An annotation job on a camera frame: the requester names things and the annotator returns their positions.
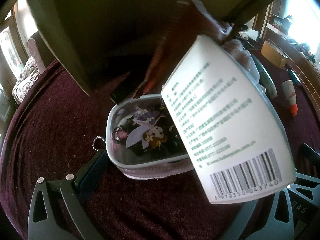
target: orange cap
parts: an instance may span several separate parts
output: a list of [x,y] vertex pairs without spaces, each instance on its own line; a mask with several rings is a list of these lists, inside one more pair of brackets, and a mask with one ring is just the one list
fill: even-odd
[[290,106],[290,112],[293,116],[296,116],[297,115],[297,112],[298,112],[298,106],[297,104],[294,104],[294,105],[291,105]]

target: white wall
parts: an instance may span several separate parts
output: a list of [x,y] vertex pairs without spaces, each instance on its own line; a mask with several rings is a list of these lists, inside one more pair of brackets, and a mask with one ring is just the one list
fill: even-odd
[[17,21],[18,32],[21,37],[22,43],[26,48],[29,55],[27,42],[32,34],[38,31],[35,20],[31,14],[30,8],[26,0],[18,0],[14,5],[14,13]]

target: maroon rug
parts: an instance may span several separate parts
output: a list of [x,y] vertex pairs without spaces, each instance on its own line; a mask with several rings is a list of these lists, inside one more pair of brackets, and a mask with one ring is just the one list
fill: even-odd
[[[261,62],[270,67],[270,63]],[[279,69],[270,71],[278,88],[279,82],[289,79],[286,74]],[[122,79],[114,79],[88,97],[55,61],[17,109],[0,158],[0,202],[24,239],[37,178],[62,179],[92,158],[92,140],[97,135],[105,136],[108,113],[114,105],[108,95]],[[298,156],[303,142],[320,149],[319,126],[310,102],[302,89],[297,90],[299,112],[291,117],[279,96],[280,101],[273,104],[286,127],[296,165],[301,172],[314,175],[314,169]],[[84,205],[105,237],[190,240],[216,238],[239,207],[210,205],[194,171],[137,181],[115,166],[108,169],[92,199]],[[77,234],[74,227],[70,230]]]

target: brown leather item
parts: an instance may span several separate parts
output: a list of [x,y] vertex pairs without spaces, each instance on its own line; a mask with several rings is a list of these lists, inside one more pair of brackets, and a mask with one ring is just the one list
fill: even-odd
[[230,24],[213,19],[201,1],[179,0],[172,27],[157,46],[145,80],[137,88],[134,98],[150,92],[159,93],[198,35],[205,34],[221,45],[231,31]]

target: barcode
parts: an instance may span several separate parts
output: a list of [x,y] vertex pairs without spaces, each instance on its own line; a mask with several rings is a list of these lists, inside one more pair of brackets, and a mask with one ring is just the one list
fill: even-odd
[[251,160],[210,174],[210,177],[219,197],[245,195],[252,193],[253,189],[261,191],[282,181],[272,148]]

